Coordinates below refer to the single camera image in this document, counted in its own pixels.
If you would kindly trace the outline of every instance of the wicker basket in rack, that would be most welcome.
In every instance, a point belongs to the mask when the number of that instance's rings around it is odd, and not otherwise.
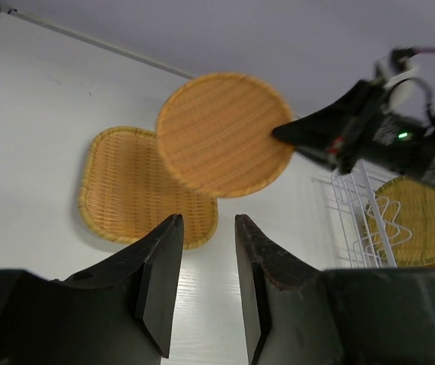
[[[284,171],[294,147],[271,131],[291,120],[287,102],[264,82],[237,73],[205,75],[182,86],[160,111],[158,151],[183,185],[236,198]]]
[[[390,202],[400,202],[402,205],[396,217],[396,208],[389,205],[384,212],[384,220],[395,221],[412,232],[411,239],[395,245],[405,240],[408,232],[400,231],[397,234],[394,224],[385,226],[387,236],[393,237],[390,244],[397,265],[435,266],[435,190],[408,178],[398,177],[378,189],[376,198],[383,196]],[[367,215],[367,225],[370,232],[378,231],[376,221],[370,215]],[[373,236],[373,244],[378,249],[383,247],[378,234]],[[381,249],[379,253],[385,258],[384,250]]]
[[[184,248],[193,249],[218,223],[216,200],[183,188],[163,166],[155,134],[130,127],[93,140],[78,207],[95,234],[119,243],[133,243],[170,214],[182,214]]]

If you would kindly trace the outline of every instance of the white wall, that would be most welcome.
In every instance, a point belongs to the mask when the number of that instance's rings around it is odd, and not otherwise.
[[[300,113],[325,106],[369,77],[373,62],[393,46],[435,45],[431,0],[9,1],[195,75],[258,75]],[[435,58],[423,63],[435,83]]]

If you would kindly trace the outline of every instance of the wicker plate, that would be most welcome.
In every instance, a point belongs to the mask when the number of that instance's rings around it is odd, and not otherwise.
[[[210,74],[165,103],[157,120],[158,152],[190,189],[240,197],[284,171],[294,148],[271,131],[291,120],[291,108],[267,84],[242,74]]]
[[[390,180],[376,192],[376,197],[387,197],[391,202],[398,201],[402,208],[395,222],[412,231],[412,238],[404,243],[393,246],[393,255],[398,266],[435,265],[435,190],[427,188],[405,177]],[[389,206],[383,217],[391,221],[396,212]],[[367,215],[370,232],[377,232],[374,218]],[[390,224],[385,226],[388,236],[394,236],[396,228]],[[390,240],[395,244],[404,240],[407,232],[402,232]],[[373,239],[375,247],[382,248],[379,235]]]
[[[157,153],[153,132],[116,127],[90,146],[78,200],[84,222],[98,236],[134,243],[170,214],[182,214],[184,248],[212,237],[218,224],[215,199],[198,195],[172,179]]]

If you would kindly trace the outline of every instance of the round woven tray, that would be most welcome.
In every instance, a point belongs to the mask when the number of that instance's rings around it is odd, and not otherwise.
[[[216,200],[183,188],[162,164],[155,133],[130,127],[93,140],[78,207],[95,234],[119,243],[134,243],[169,215],[181,214],[184,249],[194,249],[218,224]]]
[[[402,204],[398,216],[394,218],[396,207],[389,205],[383,218],[385,221],[408,228],[412,237],[406,242],[392,247],[398,266],[435,266],[435,190],[427,188],[405,177],[390,180],[376,192],[376,198],[387,197],[391,202]],[[373,217],[367,215],[370,232],[377,232],[378,226]],[[385,226],[388,236],[395,236],[397,229],[391,224]],[[390,240],[395,245],[408,238],[408,232],[402,231]],[[383,247],[379,235],[374,235],[373,244]],[[385,258],[384,250],[380,255]]]
[[[271,131],[291,120],[291,108],[262,81],[210,74],[191,80],[165,103],[157,120],[158,152],[190,189],[240,197],[284,171],[294,148]]]

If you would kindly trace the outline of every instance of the white surface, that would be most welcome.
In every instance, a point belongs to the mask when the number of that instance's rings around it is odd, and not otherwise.
[[[115,125],[154,128],[186,80],[9,15],[0,15],[0,268],[47,278],[105,259],[122,246],[95,237],[76,209],[92,138]],[[220,200],[206,246],[185,252],[174,316],[173,364],[245,364],[234,249],[235,214],[316,266],[336,266],[322,184],[294,157],[267,189]]]
[[[254,74],[300,114],[370,77],[396,46],[435,46],[432,0],[8,0],[20,11],[194,75]],[[435,57],[416,57],[435,87]],[[422,93],[402,106],[422,116]]]

